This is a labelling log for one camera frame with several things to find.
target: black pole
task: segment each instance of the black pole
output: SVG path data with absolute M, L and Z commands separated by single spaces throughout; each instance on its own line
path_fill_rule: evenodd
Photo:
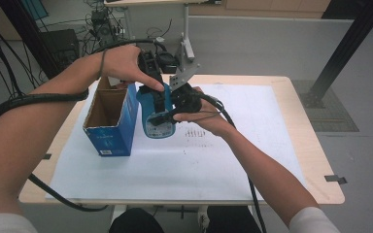
M 62 72 L 62 68 L 55 61 L 42 39 L 35 20 L 23 7 L 21 0 L 0 0 L 0 7 L 14 26 L 20 38 L 22 38 L 22 41 L 28 46 L 48 79 Z
M 321 74 L 310 91 L 301 94 L 301 101 L 307 108 L 322 108 L 322 98 L 356 49 L 373 28 L 373 0 L 366 1 L 365 6 L 348 29 L 341 43 L 331 55 Z

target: bracelet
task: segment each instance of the bracelet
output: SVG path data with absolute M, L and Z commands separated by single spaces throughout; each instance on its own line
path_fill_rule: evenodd
M 105 49 L 103 52 L 102 52 L 102 59 L 101 59 L 101 67 L 99 68 L 99 73 L 98 73 L 98 78 L 96 80 L 99 80 L 102 76 L 102 70 L 104 68 L 104 60 L 105 60 L 105 54 L 107 53 L 107 50 L 108 49 Z

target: hand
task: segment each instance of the hand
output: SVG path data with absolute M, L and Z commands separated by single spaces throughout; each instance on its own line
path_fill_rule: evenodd
M 148 87 L 163 91 L 157 80 L 144 74 L 138 67 L 138 55 L 141 50 L 135 46 L 122 46 L 107 50 L 104 57 L 102 77 L 117 78 L 128 83 L 139 82 Z
M 193 114 L 176 114 L 174 120 L 195 122 L 202 128 L 212 132 L 216 136 L 222 136 L 223 132 L 233 126 L 229 124 L 218 112 L 218 110 L 208 101 L 201 99 L 202 108 L 198 113 Z

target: forearm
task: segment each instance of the forearm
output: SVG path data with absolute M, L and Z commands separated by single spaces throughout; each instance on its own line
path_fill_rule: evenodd
M 81 93 L 96 80 L 100 58 L 81 58 L 31 93 Z M 0 212 L 17 212 L 14 198 L 41 161 L 75 102 L 33 104 L 0 117 Z
M 255 147 L 232 126 L 220 135 L 229 144 L 265 201 L 286 225 L 305 207 L 317 207 L 312 195 L 285 167 Z

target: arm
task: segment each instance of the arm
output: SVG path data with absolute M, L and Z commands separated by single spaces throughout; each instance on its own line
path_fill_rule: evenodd
M 201 111 L 215 112 L 208 102 L 202 101 Z M 285 167 L 266 155 L 221 116 L 208 113 L 174 115 L 177 121 L 194 121 L 201 127 L 222 137 L 231 147 L 238 161 L 265 201 L 281 220 L 289 222 L 300 210 L 317 207 L 313 196 Z
M 102 76 L 163 86 L 138 69 L 139 49 L 132 46 L 108 50 Z M 31 93 L 81 93 L 98 77 L 102 54 L 80 58 L 65 71 Z M 75 102 L 28 105 L 0 117 L 0 213 L 20 214 L 17 196 L 41 161 Z

